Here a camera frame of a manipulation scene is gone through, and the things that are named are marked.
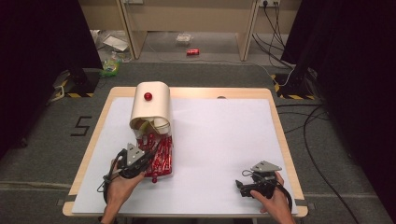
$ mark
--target red round object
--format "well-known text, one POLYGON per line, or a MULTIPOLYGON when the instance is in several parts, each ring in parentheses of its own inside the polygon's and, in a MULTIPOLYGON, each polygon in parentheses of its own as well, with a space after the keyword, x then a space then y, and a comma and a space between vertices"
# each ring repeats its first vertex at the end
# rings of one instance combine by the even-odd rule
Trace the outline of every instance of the red round object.
POLYGON ((152 94, 150 92, 145 93, 145 100, 150 101, 152 99, 152 94))

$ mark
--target wrist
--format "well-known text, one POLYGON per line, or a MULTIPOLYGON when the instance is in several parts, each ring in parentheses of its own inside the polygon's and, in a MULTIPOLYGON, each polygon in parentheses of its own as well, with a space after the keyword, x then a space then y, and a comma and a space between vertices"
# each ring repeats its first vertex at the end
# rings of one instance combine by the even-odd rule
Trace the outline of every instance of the wrist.
POLYGON ((117 216, 117 213, 120 211, 120 206, 114 203, 108 203, 105 212, 102 216, 101 223, 103 224, 111 224, 114 222, 114 219, 117 216))

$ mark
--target wooden table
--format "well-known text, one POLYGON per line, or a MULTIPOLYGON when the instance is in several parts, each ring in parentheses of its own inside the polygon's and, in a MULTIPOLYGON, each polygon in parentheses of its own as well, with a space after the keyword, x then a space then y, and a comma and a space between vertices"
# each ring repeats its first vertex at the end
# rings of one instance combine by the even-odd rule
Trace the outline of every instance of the wooden table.
MULTIPOLYGON (((239 99, 267 99, 271 107, 271 115, 274 121, 277 140, 281 148, 281 152, 286 164, 286 170, 289 175, 290 184, 294 193, 294 198, 298 201, 304 200, 304 195, 300 186, 298 176, 296 174, 294 164, 290 155, 289 147, 286 142, 285 135, 279 120, 279 116, 276 111, 276 106, 272 94, 267 89, 244 89, 244 88, 170 88, 171 98, 201 98, 201 99, 216 99, 218 97, 225 98, 239 98, 239 99)), ((88 164, 92 157, 93 150, 103 125, 106 120, 108 110, 111 103, 116 97, 133 97, 135 92, 135 87, 116 87, 113 88, 107 97, 105 106, 103 108, 102 114, 96 124, 95 130, 92 134, 92 139, 88 144, 86 153, 78 169, 75 181, 70 189, 68 197, 73 198, 78 194, 78 190, 81 186, 82 180, 84 178, 85 172, 87 170, 88 164)), ((74 201, 66 202, 64 204, 64 214, 70 217, 97 217, 97 214, 73 214, 72 208, 74 201)), ((298 214, 296 217, 305 217, 307 215, 308 209, 306 205, 297 204, 298 214)))

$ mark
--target person's right hand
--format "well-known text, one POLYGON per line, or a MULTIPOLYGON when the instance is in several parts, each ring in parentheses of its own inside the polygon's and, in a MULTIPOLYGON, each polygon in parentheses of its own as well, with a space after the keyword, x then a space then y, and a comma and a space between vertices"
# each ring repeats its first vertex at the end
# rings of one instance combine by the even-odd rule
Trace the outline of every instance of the person's right hand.
MULTIPOLYGON (((283 186, 285 181, 278 172, 276 172, 276 179, 283 186)), ((295 224, 295 220, 292 217, 291 211, 289 209, 286 195, 282 191, 280 191, 279 188, 275 188, 274 195, 271 199, 267 199, 256 190, 252 190, 250 194, 262 203, 263 208, 260 210, 261 213, 268 212, 271 217, 278 223, 295 224)))

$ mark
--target white paper sheet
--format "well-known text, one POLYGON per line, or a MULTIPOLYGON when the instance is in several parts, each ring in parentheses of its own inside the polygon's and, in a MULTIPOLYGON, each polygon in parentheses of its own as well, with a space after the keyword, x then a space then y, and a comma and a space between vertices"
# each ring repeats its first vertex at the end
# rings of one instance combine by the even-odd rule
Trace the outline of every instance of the white paper sheet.
MULTIPOLYGON (((106 206, 97 188, 110 161, 135 144, 129 128, 134 98, 115 98, 92 153, 72 212, 101 214, 106 206)), ((259 161, 284 168, 285 188, 294 199, 276 138, 270 106, 260 99, 172 99, 173 173, 143 180, 121 208, 121 214, 148 216, 257 215, 261 204, 241 197, 235 179, 259 161)), ((293 214, 297 214, 293 200, 293 214)))

